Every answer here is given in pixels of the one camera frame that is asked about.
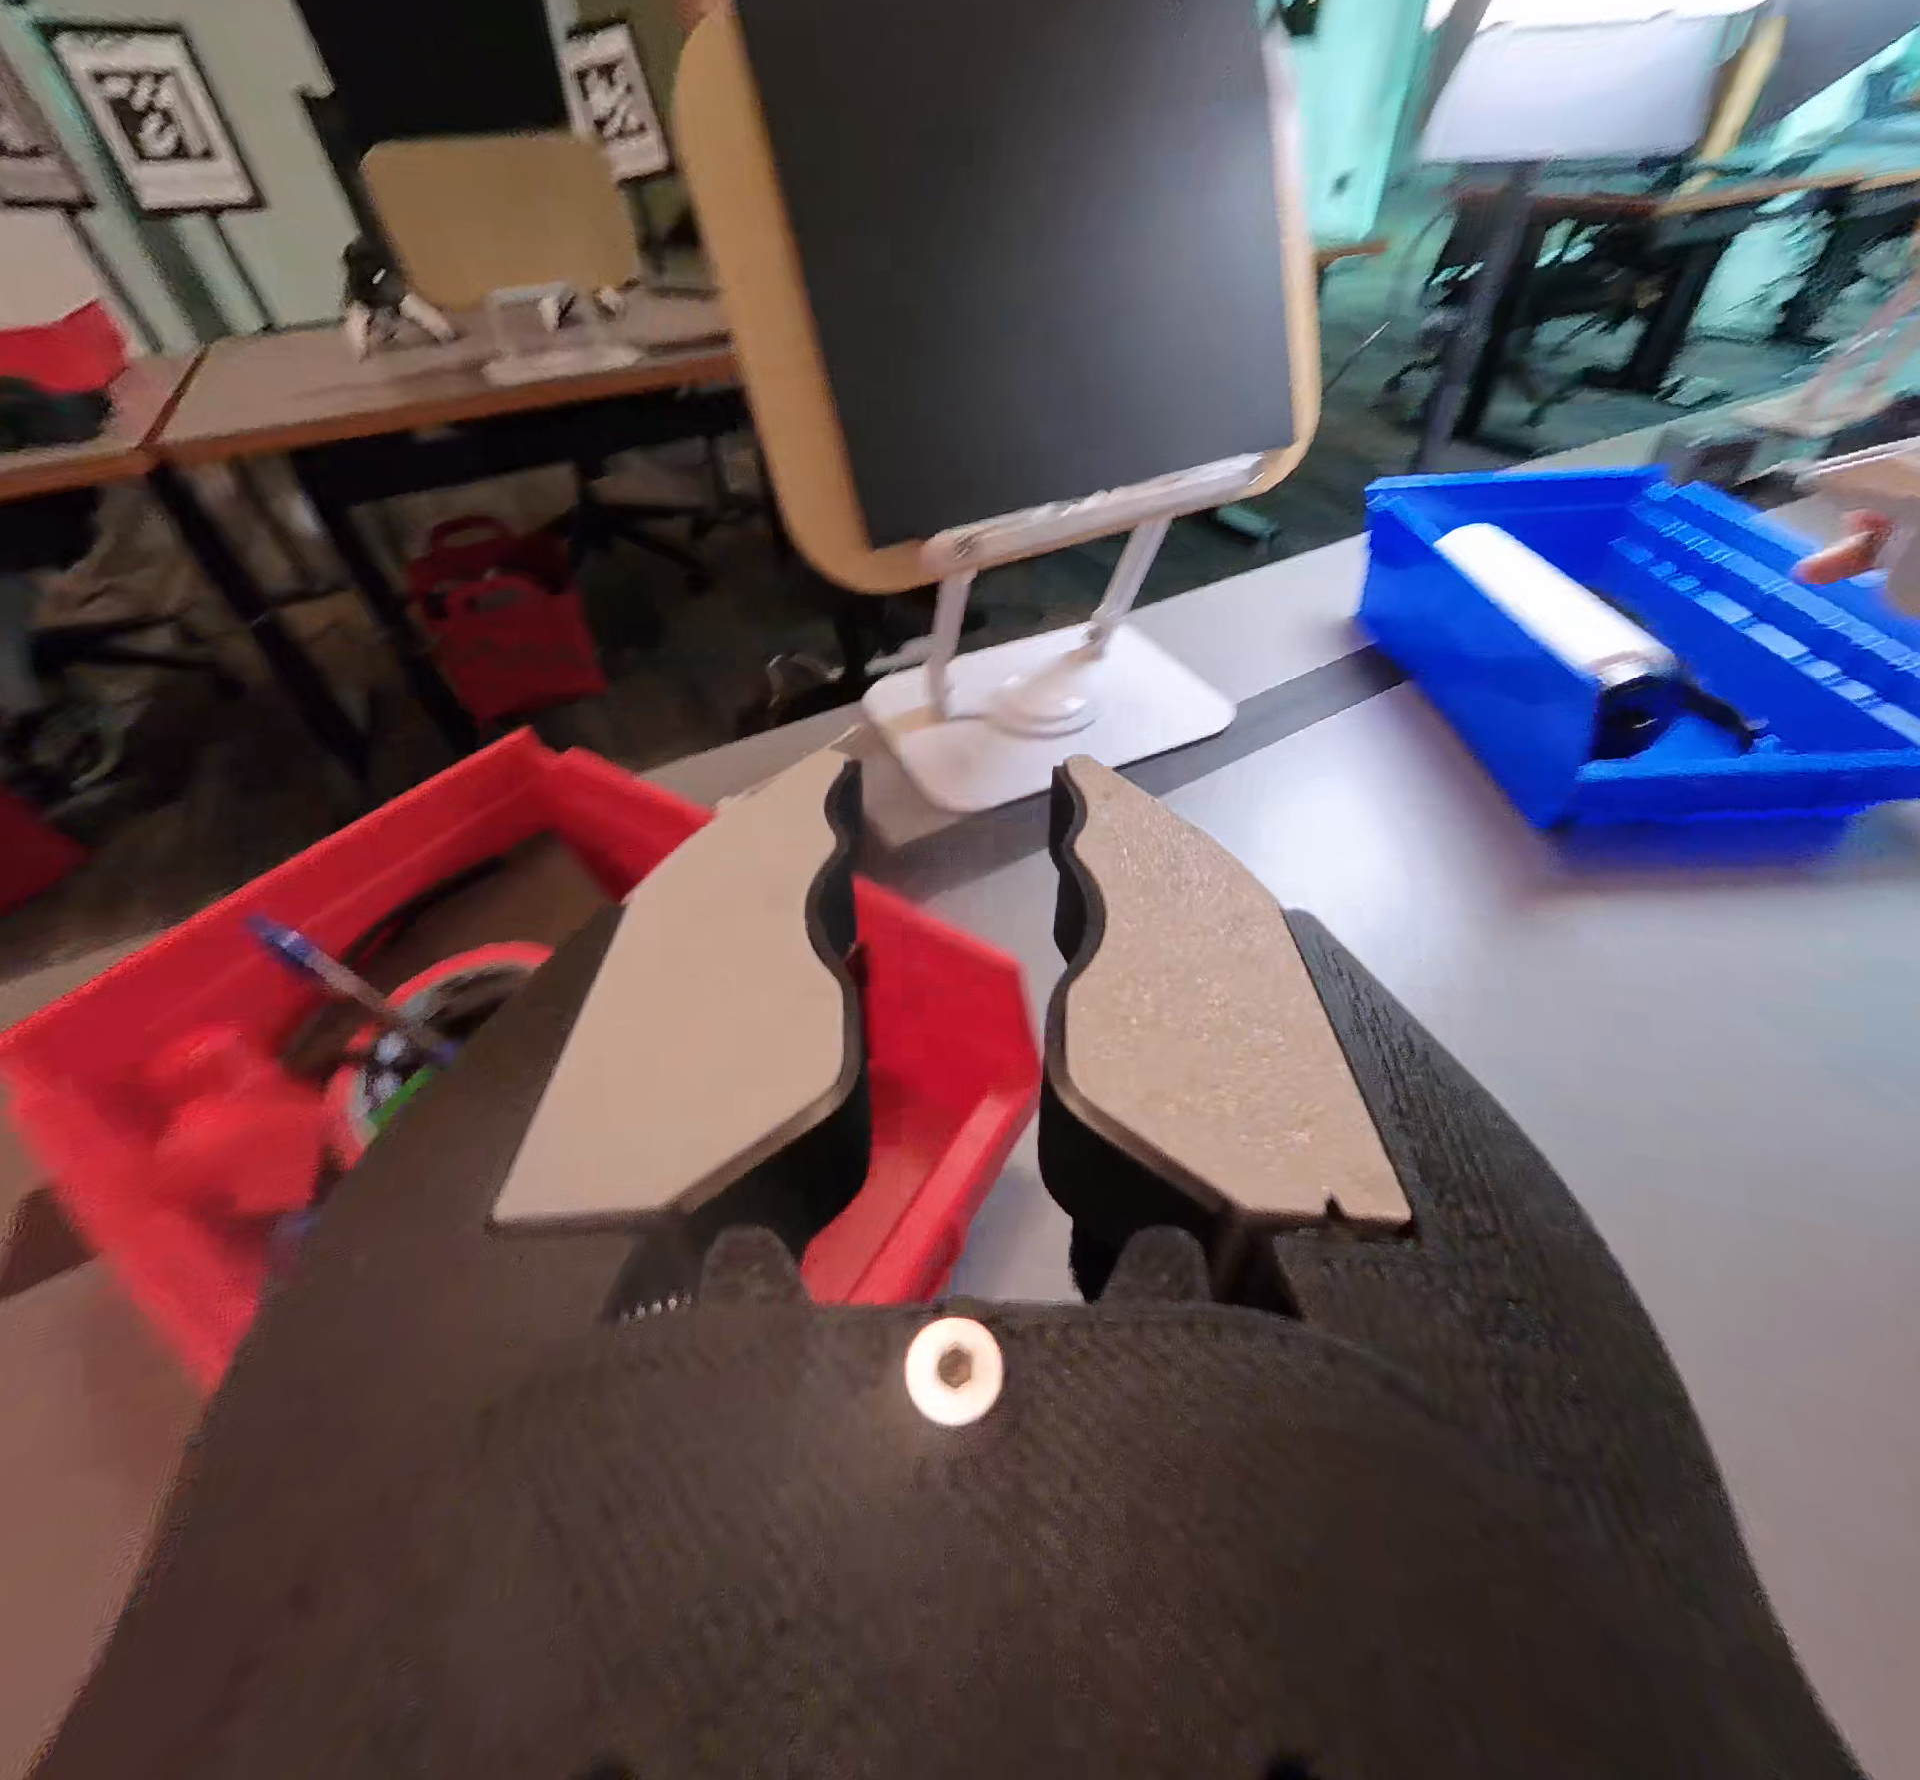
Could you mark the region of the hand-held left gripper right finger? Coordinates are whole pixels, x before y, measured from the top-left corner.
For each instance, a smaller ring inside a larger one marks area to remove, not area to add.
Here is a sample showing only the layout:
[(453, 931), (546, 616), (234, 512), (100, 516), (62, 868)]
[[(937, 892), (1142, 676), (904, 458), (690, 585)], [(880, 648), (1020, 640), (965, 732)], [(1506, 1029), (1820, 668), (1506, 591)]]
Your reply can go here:
[(1054, 771), (1046, 1087), (1067, 1139), (1208, 1217), (1401, 1232), (1412, 1203), (1285, 906), (1116, 769)]

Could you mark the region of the red plastic bin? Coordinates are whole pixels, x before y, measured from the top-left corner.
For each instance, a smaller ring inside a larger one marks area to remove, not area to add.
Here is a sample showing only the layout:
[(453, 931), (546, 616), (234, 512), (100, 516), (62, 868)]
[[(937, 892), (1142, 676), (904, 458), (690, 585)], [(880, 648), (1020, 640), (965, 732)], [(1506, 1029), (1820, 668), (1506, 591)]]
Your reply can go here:
[[(292, 1029), (302, 989), (252, 946), (244, 916), (342, 952), (403, 899), (528, 837), (557, 835), (620, 893), (706, 821), (706, 808), (584, 747), (507, 736), (5, 1032), (5, 1093), (22, 1147), (200, 1394), (219, 1387), (252, 1327), (267, 1236), (164, 1182), (157, 1158), (182, 1071), (153, 1068), (155, 1053), (209, 1029), (234, 1032), (261, 1056)], [(855, 903), (873, 1167), (806, 1251), (802, 1276), (824, 1303), (904, 1305), (948, 1286), (1037, 1113), (1040, 1049), (1016, 957), (864, 877)]]

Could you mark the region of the blue pen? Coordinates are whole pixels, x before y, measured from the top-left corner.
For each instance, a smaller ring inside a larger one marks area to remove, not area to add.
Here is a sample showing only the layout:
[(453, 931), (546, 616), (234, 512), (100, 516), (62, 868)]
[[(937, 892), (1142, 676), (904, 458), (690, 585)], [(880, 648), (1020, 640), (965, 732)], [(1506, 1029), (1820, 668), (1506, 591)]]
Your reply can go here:
[(422, 1060), (447, 1065), (458, 1057), (458, 1048), (419, 1013), (405, 1008), (401, 1003), (374, 987), (369, 979), (351, 972), (350, 966), (324, 952), (299, 929), (250, 915), (247, 916), (247, 931), (261, 952), (272, 956), (281, 968), (299, 976), (322, 995), (350, 1003), (363, 1020), (407, 1042)]

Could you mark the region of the blue plastic bin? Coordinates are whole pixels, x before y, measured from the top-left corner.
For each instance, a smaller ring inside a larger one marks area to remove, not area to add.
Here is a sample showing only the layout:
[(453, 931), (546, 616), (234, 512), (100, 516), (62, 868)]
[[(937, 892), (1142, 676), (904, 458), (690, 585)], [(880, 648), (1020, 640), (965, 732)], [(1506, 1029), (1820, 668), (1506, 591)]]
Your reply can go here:
[[(1837, 821), (1918, 796), (1917, 621), (1793, 578), (1770, 512), (1658, 467), (1386, 478), (1360, 622), (1543, 830)], [(1607, 688), (1435, 549), (1494, 523), (1635, 619), (1676, 680)]]

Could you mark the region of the red tape roll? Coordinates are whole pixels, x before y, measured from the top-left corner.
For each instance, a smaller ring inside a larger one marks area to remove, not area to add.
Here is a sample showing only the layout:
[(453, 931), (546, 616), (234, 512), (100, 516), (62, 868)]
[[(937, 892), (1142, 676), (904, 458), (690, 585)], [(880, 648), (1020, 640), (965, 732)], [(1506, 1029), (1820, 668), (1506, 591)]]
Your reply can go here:
[(555, 944), (538, 941), (488, 943), (405, 979), (394, 995), (399, 1011), (440, 1043), (419, 1048), (403, 1027), (380, 1020), (351, 1034), (326, 1087), (335, 1164), (351, 1169), (446, 1071), (437, 1053), (466, 1048), (553, 954)]

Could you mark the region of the black tape strip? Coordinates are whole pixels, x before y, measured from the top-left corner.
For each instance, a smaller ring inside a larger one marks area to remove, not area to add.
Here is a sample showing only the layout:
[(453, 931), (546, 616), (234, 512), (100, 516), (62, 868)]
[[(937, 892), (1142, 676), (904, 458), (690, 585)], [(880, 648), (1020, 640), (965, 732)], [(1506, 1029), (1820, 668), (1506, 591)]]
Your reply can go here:
[(1208, 759), (1201, 771), (1221, 769), (1401, 685), (1403, 665), (1368, 644), (1242, 700), (1230, 727), (1193, 752)]

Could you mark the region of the red bag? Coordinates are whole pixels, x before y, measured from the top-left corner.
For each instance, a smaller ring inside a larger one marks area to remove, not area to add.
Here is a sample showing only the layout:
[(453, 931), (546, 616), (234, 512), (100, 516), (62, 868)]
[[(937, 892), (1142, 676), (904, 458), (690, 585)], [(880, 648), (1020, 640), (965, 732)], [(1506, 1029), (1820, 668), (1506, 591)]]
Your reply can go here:
[(610, 687), (568, 539), (553, 525), (440, 520), (407, 566), (407, 595), (435, 663), (481, 721), (591, 700)]

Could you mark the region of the white lint roller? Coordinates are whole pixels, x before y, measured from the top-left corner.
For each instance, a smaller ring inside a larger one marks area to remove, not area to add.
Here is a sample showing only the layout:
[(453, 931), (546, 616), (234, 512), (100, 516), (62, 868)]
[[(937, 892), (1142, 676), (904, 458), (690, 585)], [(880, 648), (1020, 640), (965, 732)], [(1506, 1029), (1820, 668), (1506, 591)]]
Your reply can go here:
[(1506, 619), (1600, 687), (1680, 676), (1664, 641), (1499, 525), (1457, 525), (1435, 549)]

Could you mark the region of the plain wooden board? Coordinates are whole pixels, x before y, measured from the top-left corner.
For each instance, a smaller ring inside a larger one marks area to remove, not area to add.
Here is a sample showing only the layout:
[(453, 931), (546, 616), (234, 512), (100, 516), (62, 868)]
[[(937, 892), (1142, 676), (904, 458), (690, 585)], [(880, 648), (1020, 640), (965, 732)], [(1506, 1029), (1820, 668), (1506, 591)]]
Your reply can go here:
[(360, 163), (401, 274), (446, 314), (512, 286), (578, 295), (643, 279), (606, 150), (571, 130), (388, 139)]

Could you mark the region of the black board with wooden rim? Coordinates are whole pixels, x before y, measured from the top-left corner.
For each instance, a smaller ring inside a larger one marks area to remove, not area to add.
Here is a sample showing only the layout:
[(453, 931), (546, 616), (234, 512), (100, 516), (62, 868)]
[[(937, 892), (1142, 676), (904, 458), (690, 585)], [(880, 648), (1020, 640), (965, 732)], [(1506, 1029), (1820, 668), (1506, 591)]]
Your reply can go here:
[(1303, 460), (1300, 113), (1255, 0), (701, 0), (676, 103), (782, 520), (833, 585)]

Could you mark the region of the dark bundle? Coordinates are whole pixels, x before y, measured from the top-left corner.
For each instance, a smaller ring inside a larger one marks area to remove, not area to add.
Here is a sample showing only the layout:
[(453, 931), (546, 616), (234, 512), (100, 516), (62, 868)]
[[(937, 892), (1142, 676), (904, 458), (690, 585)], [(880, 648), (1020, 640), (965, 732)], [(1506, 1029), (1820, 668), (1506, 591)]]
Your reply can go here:
[(109, 392), (58, 392), (3, 377), (3, 452), (37, 452), (96, 441), (114, 418)]

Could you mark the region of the wooden desk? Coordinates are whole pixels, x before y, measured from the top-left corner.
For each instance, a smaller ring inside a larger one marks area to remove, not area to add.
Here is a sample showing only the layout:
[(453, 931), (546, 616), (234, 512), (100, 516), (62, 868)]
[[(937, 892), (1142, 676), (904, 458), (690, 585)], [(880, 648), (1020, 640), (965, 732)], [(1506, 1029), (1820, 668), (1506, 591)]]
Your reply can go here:
[[(1811, 223), (1808, 267), (1766, 337), (1808, 348), (1868, 259), (1917, 233), (1917, 167), (1766, 170), (1662, 189), (1531, 189), (1477, 183), (1453, 189), (1448, 229), (1428, 261), (1428, 341), (1398, 377), (1430, 370), (1430, 420), (1444, 381), (1458, 381), (1450, 441), (1482, 435), (1495, 392), (1513, 386), (1540, 420), (1571, 393), (1596, 390), (1664, 404), (1686, 399), (1682, 353), (1722, 265), (1740, 238)], [(1635, 339), (1616, 362), (1548, 386), (1533, 362), (1539, 333), (1619, 333)]]

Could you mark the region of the black white tag sign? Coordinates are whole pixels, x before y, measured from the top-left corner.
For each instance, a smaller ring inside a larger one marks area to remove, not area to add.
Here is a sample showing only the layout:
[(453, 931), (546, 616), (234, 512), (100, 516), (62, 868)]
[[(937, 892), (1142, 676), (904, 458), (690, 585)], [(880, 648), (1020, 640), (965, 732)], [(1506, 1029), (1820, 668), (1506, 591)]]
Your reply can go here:
[(651, 183), (677, 170), (668, 127), (626, 15), (577, 22), (560, 47), (574, 129), (593, 137), (618, 183)]
[(82, 212), (95, 199), (27, 82), (3, 56), (3, 205)]
[(176, 19), (40, 17), (40, 38), (148, 218), (264, 211), (241, 134)]

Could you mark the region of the red cloth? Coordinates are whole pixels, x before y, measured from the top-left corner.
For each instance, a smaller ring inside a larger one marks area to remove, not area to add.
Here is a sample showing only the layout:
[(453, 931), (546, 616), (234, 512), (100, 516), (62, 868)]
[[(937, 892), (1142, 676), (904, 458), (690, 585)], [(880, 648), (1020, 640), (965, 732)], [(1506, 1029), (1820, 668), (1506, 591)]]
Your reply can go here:
[(100, 297), (58, 317), (3, 322), (3, 379), (49, 395), (107, 393), (129, 356), (127, 333)]

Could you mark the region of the black wall panel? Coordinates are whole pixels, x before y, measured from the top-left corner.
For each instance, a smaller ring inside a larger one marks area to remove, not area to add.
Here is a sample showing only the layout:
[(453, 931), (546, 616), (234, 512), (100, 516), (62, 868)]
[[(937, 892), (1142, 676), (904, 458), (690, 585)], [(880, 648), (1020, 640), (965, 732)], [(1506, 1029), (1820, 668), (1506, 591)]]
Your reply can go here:
[(302, 91), (346, 191), (378, 144), (571, 127), (549, 0), (292, 0), (324, 68)]

